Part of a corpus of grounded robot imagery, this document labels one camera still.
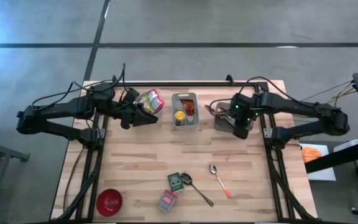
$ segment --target gray floor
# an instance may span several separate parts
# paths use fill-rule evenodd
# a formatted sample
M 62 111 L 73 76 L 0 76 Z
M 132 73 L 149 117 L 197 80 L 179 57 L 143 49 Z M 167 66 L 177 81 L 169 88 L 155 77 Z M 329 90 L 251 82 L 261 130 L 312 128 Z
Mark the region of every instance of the gray floor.
M 0 0 L 0 43 L 92 43 L 103 2 Z M 101 42 L 358 42 L 358 0 L 112 0 Z M 68 142 L 48 134 L 20 135 L 16 113 L 40 96 L 65 91 L 72 80 L 81 82 L 90 52 L 0 49 L 0 143 L 31 153 L 28 163 L 9 165 L 0 189 L 0 223 L 49 218 Z M 303 99 L 350 80 L 358 72 L 358 48 L 99 49 L 91 80 L 118 74 L 124 62 L 127 80 L 262 75 L 284 80 L 287 92 Z M 336 91 L 315 100 L 325 101 Z M 339 106 L 349 115 L 351 131 L 313 140 L 358 139 L 357 95 L 339 100 Z M 340 199 L 346 193 L 326 198 L 353 184 L 312 183 L 319 217 L 358 223 L 358 217 L 349 219 L 349 203 Z

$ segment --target wooden table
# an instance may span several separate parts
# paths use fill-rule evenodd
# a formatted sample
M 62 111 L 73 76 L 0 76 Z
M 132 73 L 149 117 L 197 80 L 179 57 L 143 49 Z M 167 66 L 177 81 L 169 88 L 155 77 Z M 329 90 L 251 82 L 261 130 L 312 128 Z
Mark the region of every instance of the wooden table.
M 285 91 L 283 81 L 274 83 Z M 135 87 L 144 92 L 152 87 Z M 204 105 L 212 100 L 231 98 L 240 87 L 158 87 L 166 101 L 163 115 L 157 124 L 122 129 L 119 120 L 109 119 L 104 145 L 103 163 L 98 184 L 98 195 L 106 189 L 116 189 L 123 196 L 123 205 L 113 217 L 101 216 L 94 210 L 94 222 L 268 222 L 276 221 L 272 188 L 267 168 L 260 122 L 246 140 L 231 133 L 216 131 L 214 118 Z M 116 88 L 118 100 L 122 88 Z M 278 91 L 269 86 L 273 93 Z M 190 131 L 173 130 L 171 95 L 194 92 L 198 95 L 200 124 Z M 244 88 L 242 94 L 251 96 L 254 90 Z M 293 126 L 290 114 L 275 115 L 277 126 Z M 75 128 L 86 128 L 84 120 L 76 119 Z M 70 172 L 82 146 L 70 141 L 63 165 L 51 218 L 62 214 L 63 196 Z M 78 163 L 68 189 L 66 206 L 74 199 L 81 184 L 86 153 Z M 298 146 L 283 150 L 290 188 L 306 210 L 316 217 L 313 196 Z M 227 198 L 216 178 L 209 173 L 214 164 L 232 197 Z M 191 187 L 178 192 L 178 200 L 170 213 L 156 207 L 165 189 L 169 189 L 167 176 L 186 172 L 202 193 L 214 202 L 210 207 Z M 85 198 L 83 214 L 88 211 L 90 190 Z M 283 210 L 285 201 L 281 192 Z

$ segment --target black cable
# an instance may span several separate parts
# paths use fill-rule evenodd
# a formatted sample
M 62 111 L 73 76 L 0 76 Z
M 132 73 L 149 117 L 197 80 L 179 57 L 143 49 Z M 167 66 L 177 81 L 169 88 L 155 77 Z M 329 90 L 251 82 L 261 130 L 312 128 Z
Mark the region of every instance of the black cable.
M 286 143 L 286 145 L 290 145 L 290 146 L 299 146 L 301 149 L 300 150 L 302 150 L 303 149 L 303 147 L 300 145 L 300 144 L 294 144 L 294 143 Z M 274 159 L 273 158 L 273 156 L 271 157 L 271 158 L 269 158 L 269 159 L 271 159 L 271 160 L 273 160 L 273 161 L 277 161 L 276 159 Z
M 84 87 L 88 87 L 88 86 L 91 86 L 91 85 L 95 85 L 95 84 L 99 84 L 99 83 L 104 83 L 104 82 L 108 82 L 108 81 L 111 81 L 111 80 L 103 80 L 103 81 L 100 81 L 100 82 L 96 82 L 96 83 L 92 83 L 92 84 L 89 84 L 89 85 L 85 85 Z M 70 90 L 69 93 L 73 93 L 73 92 L 78 91 L 78 90 L 80 90 L 80 89 L 81 89 L 81 88 L 78 88 L 78 89 L 75 89 L 75 90 Z M 38 101 L 40 101 L 40 100 L 47 99 L 47 98 L 51 98 L 51 97 L 54 97 L 54 96 L 62 95 L 62 94 L 66 94 L 66 92 L 56 93 L 56 94 L 52 94 L 52 95 L 43 96 L 43 97 L 41 97 L 41 98 L 38 98 L 38 99 L 36 99 L 34 102 L 32 102 L 31 107 L 32 107 L 33 110 L 36 110 L 36 106 L 34 105 L 36 102 L 38 102 Z
M 318 95 L 320 95 L 320 94 L 322 94 L 322 93 L 326 93 L 326 92 L 328 92 L 329 90 L 333 90 L 333 89 L 335 89 L 335 88 L 337 88 L 337 87 L 343 86 L 343 85 L 345 85 L 346 83 L 349 83 L 349 82 L 351 82 L 351 81 L 347 81 L 347 82 L 344 82 L 344 83 L 342 83 L 342 84 L 340 84 L 340 85 L 336 85 L 336 86 L 334 86 L 334 87 L 332 87 L 332 88 L 329 88 L 329 89 L 327 89 L 327 90 L 324 90 L 324 91 L 321 91 L 321 92 L 319 92 L 319 93 L 317 93 L 317 94 L 314 94 L 314 95 L 312 95 L 312 96 L 309 96 L 309 97 L 307 97 L 307 98 L 305 98 L 305 99 L 303 99 L 303 100 L 301 100 L 301 101 L 305 101 L 305 100 L 308 100 L 308 99 L 310 99 L 310 98 L 312 98 L 312 97 L 318 96 Z
M 346 95 L 349 95 L 349 94 L 352 94 L 352 93 L 355 93 L 356 91 L 352 91 L 352 92 L 350 92 L 350 93 L 345 93 L 345 94 L 343 94 L 342 96 L 346 96 Z
M 126 103 L 124 103 L 123 105 L 117 107 L 117 110 L 122 109 L 122 108 L 124 108 L 124 107 L 126 107 L 126 106 L 128 106 L 128 105 L 130 105 L 130 102 L 126 102 Z
M 273 157 L 271 154 L 266 155 L 270 160 L 273 160 Z M 277 172 L 274 164 L 271 164 L 268 166 L 270 171 L 270 176 L 276 180 L 276 183 L 280 186 L 281 190 L 284 192 L 284 195 L 287 199 L 291 202 L 292 206 L 295 208 L 295 210 L 298 212 L 299 216 L 302 219 L 312 219 L 314 220 L 315 217 L 310 215 L 306 209 L 302 206 L 302 204 L 296 199 L 294 194 L 291 192 L 289 186 L 284 183 L 283 179 L 281 178 L 280 174 Z
M 125 86 L 125 70 L 123 70 L 123 74 L 122 74 L 122 87 L 124 87 L 124 90 L 121 93 L 121 96 L 119 97 L 119 101 L 122 101 L 122 96 L 124 96 L 124 92 L 128 92 L 127 87 Z
M 128 92 L 128 89 L 125 86 L 125 63 L 124 63 L 124 68 L 122 69 L 122 87 L 124 87 L 124 90 Z
M 98 90 L 98 91 L 96 91 L 96 90 L 87 89 L 87 88 L 85 88 L 85 87 L 92 86 L 92 85 L 99 84 L 99 83 L 103 83 L 103 82 L 112 81 L 112 80 L 103 80 L 103 81 L 96 82 L 96 83 L 92 83 L 92 84 L 85 85 L 85 86 L 81 86 L 81 85 L 78 84 L 76 81 L 73 81 L 73 82 L 71 82 L 71 84 L 70 84 L 70 86 L 69 86 L 69 88 L 68 88 L 68 90 L 67 90 L 66 92 L 56 93 L 56 94 L 52 94 L 52 95 L 48 95 L 48 96 L 44 96 L 44 97 L 38 98 L 38 99 L 36 99 L 34 102 L 32 102 L 31 107 L 32 107 L 33 110 L 36 110 L 36 111 L 43 110 L 43 109 L 45 109 L 45 108 L 48 108 L 49 106 L 53 106 L 53 105 L 57 104 L 58 102 L 62 101 L 69 93 L 73 93 L 73 92 L 78 91 L 78 90 L 93 91 L 93 92 L 104 92 L 104 91 L 110 90 L 110 89 L 114 88 L 114 87 L 117 85 L 117 83 L 121 80 L 122 76 L 124 76 L 124 74 L 125 74 L 125 67 L 126 67 L 126 66 L 125 66 L 125 64 L 124 64 L 124 65 L 123 65 L 123 68 L 122 68 L 122 71 L 121 71 L 120 77 L 119 77 L 111 86 L 107 87 L 107 88 L 104 89 L 104 90 Z M 71 90 L 73 84 L 76 85 L 76 86 L 78 86 L 79 88 L 77 88 L 77 89 L 75 89 L 75 90 Z M 63 96 L 62 96 L 59 100 L 54 101 L 53 103 L 50 103 L 50 104 L 47 105 L 47 106 L 43 106 L 43 107 L 41 107 L 41 108 L 37 108 L 37 107 L 35 106 L 35 103 L 38 102 L 38 101 L 40 101 L 40 100 L 44 100 L 44 99 L 51 98 L 51 97 L 58 96 L 58 95 L 63 95 Z
M 100 164 L 95 164 L 93 171 L 90 173 L 88 179 L 80 189 L 80 192 L 77 194 L 77 196 L 74 198 L 74 200 L 71 202 L 70 206 L 57 218 L 57 220 L 62 219 L 70 219 L 70 217 L 73 215 L 75 209 L 78 206 L 78 202 L 85 196 L 85 193 L 88 191 L 90 185 L 94 182 L 94 180 L 98 177 L 100 173 Z
M 213 115 L 213 116 L 215 116 L 216 114 L 213 114 L 212 113 L 212 104 L 214 104 L 215 102 L 219 102 L 219 101 L 227 101 L 227 100 L 231 100 L 232 98 L 227 98 L 227 99 L 218 99 L 218 100 L 214 100 L 214 101 L 212 101 L 210 104 L 209 104 L 209 113 L 211 114 L 211 115 Z
M 268 78 L 265 78 L 265 77 L 252 77 L 252 78 L 248 79 L 248 80 L 244 83 L 244 85 L 241 87 L 241 89 L 240 89 L 240 91 L 238 92 L 238 94 L 241 93 L 241 91 L 244 89 L 244 87 L 245 87 L 245 85 L 246 85 L 247 83 L 249 83 L 251 80 L 254 80 L 254 79 L 256 79 L 256 78 L 261 78 L 261 79 L 263 79 L 263 80 L 268 81 L 268 82 L 269 82 L 270 84 L 272 84 L 272 86 L 274 86 L 274 88 L 276 88 L 280 93 L 282 93 L 283 95 L 285 95 L 285 96 L 288 97 L 289 99 L 293 100 L 294 102 L 297 102 L 297 103 L 299 103 L 300 105 L 307 106 L 307 107 L 309 107 L 309 108 L 315 109 L 314 106 L 310 106 L 310 105 L 304 104 L 304 103 L 302 103 L 302 102 L 296 100 L 294 97 L 292 97 L 292 96 L 286 94 L 283 90 L 281 90 L 278 86 L 276 86 L 272 81 L 270 81 Z
M 90 124 L 88 124 L 88 121 L 89 121 L 90 119 L 86 119 L 85 120 L 85 123 L 86 123 L 86 125 L 88 126 L 88 128 L 91 128 L 91 126 L 90 126 Z
M 63 197 L 63 211 L 66 210 L 66 197 L 67 197 L 67 192 L 68 192 L 68 186 L 70 186 L 70 182 L 71 182 L 71 179 L 73 178 L 75 168 L 77 167 L 77 163 L 80 160 L 83 151 L 84 151 L 84 149 L 81 150 L 80 154 L 78 155 L 77 159 L 74 162 L 73 169 L 71 170 L 70 178 L 68 179 L 66 190 L 65 190 L 65 195 Z
M 340 91 L 340 92 L 338 93 L 338 95 L 335 97 L 334 107 L 336 107 L 336 103 L 338 102 L 338 97 L 339 97 L 339 95 L 340 95 L 342 92 L 343 92 L 343 90 Z

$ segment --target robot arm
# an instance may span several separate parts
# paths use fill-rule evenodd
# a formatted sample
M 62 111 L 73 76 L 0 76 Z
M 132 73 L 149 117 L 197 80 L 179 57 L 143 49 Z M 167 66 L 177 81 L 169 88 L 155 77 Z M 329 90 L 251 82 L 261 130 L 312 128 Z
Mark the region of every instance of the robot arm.
M 144 111 L 140 104 L 133 104 L 139 95 L 137 91 L 129 88 L 121 102 L 113 101 L 114 90 L 111 83 L 101 83 L 93 86 L 85 96 L 77 97 L 68 103 L 59 103 L 50 106 L 28 106 L 19 111 L 17 117 L 17 131 L 22 134 L 49 133 L 63 136 L 69 140 L 76 139 L 82 145 L 90 146 L 96 143 L 100 133 L 97 129 L 77 129 L 62 124 L 47 121 L 53 118 L 74 117 L 76 119 L 91 119 L 97 111 L 114 119 L 121 120 L 121 127 L 129 129 L 130 124 L 140 126 L 153 124 L 158 118 Z
M 288 100 L 278 94 L 265 92 L 255 93 L 252 97 L 236 93 L 232 97 L 229 115 L 236 120 L 233 134 L 241 139 L 246 139 L 248 136 L 246 127 L 250 122 L 256 120 L 259 115 L 279 112 L 318 118 L 318 121 L 292 128 L 265 129 L 264 135 L 270 139 L 270 143 L 275 149 L 284 149 L 290 139 L 299 139 L 319 133 L 340 136 L 350 130 L 347 115 L 340 108 L 332 107 L 329 104 Z

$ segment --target spoon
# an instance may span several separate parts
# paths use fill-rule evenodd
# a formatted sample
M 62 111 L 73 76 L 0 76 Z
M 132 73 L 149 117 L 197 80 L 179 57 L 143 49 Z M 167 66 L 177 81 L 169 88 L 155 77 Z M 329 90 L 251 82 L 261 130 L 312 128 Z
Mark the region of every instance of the spoon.
M 197 192 L 205 199 L 205 201 L 208 203 L 209 206 L 213 207 L 214 203 L 205 195 L 203 195 L 203 193 L 201 193 L 194 185 L 193 185 L 193 180 L 191 179 L 190 175 L 188 174 L 180 174 L 180 179 L 181 181 L 186 184 L 186 185 L 191 185 L 194 187 L 194 189 L 197 190 Z
M 230 197 L 231 194 L 230 194 L 229 190 L 225 188 L 225 186 L 223 185 L 221 179 L 219 179 L 219 177 L 218 177 L 218 170 L 217 170 L 217 168 L 216 168 L 216 166 L 215 166 L 214 164 L 209 165 L 209 171 L 211 171 L 211 173 L 212 173 L 213 175 L 215 175 L 215 177 L 217 178 L 217 180 L 218 180 L 219 183 L 221 184 L 221 186 L 222 186 L 222 188 L 223 188 L 224 193 L 226 194 L 226 196 L 227 196 L 227 197 Z

